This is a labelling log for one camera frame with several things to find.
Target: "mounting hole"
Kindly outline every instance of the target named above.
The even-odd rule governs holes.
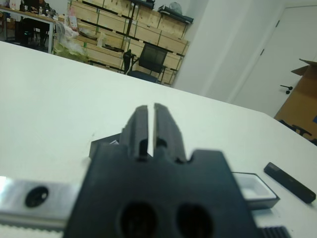
[[[177,226],[185,238],[210,238],[211,218],[199,205],[184,204],[176,215]]]
[[[36,187],[32,189],[25,199],[25,205],[27,207],[38,207],[40,206],[49,196],[49,190],[44,187]]]
[[[123,210],[121,228],[125,238],[151,238],[156,226],[155,212],[147,203],[133,203]]]

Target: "plastic bag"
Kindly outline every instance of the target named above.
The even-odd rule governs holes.
[[[176,11],[177,13],[183,15],[183,11],[182,11],[182,7],[179,3],[177,2],[172,2],[170,5],[169,5],[169,8],[172,9],[173,11]]]
[[[72,37],[79,35],[78,32],[74,32],[61,22],[56,22],[56,31],[58,43],[54,46],[55,55],[79,62],[88,62],[86,50],[72,39]]]
[[[106,35],[101,33],[98,37],[97,46],[102,47],[106,44]]]

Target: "desk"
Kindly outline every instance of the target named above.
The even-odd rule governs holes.
[[[28,12],[28,11],[18,11],[18,10],[14,10],[14,9],[3,7],[3,6],[0,6],[0,11],[7,12],[7,13],[18,14],[18,15],[23,16],[23,17],[31,18],[33,20],[41,21],[41,22],[49,24],[50,25],[50,29],[49,29],[49,49],[48,49],[48,53],[49,54],[52,53],[52,50],[53,50],[52,49],[52,47],[53,47],[53,26],[54,26],[55,20],[53,20],[52,18],[46,17],[46,16],[40,16],[40,15],[37,15],[35,13],[31,13],[31,12]],[[6,19],[4,20],[4,35],[6,36]]]
[[[285,225],[292,238],[317,234],[317,202],[307,205],[263,172],[268,162],[317,192],[317,147],[269,116],[91,65],[0,42],[0,175],[78,183],[90,142],[120,133],[139,105],[166,105],[186,155],[221,150],[234,172],[258,174],[281,198],[254,212],[258,226]],[[28,73],[36,65],[36,73]],[[153,151],[149,130],[149,153]],[[0,226],[1,238],[61,234]]]

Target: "cardboard box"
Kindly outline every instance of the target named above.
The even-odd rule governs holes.
[[[302,76],[275,119],[317,145],[317,62],[292,72]]]

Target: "white wall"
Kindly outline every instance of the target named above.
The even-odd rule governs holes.
[[[67,0],[45,0],[45,2],[58,14],[65,14],[67,11]]]
[[[202,18],[205,14],[206,7],[209,0],[199,0],[199,2],[195,0],[191,0],[188,6],[188,10],[186,15],[194,19],[194,23],[189,25],[186,30],[185,39],[188,41],[193,41],[198,30],[198,27],[202,21]]]
[[[260,54],[283,4],[282,0],[209,0],[174,88],[228,101],[245,69]]]

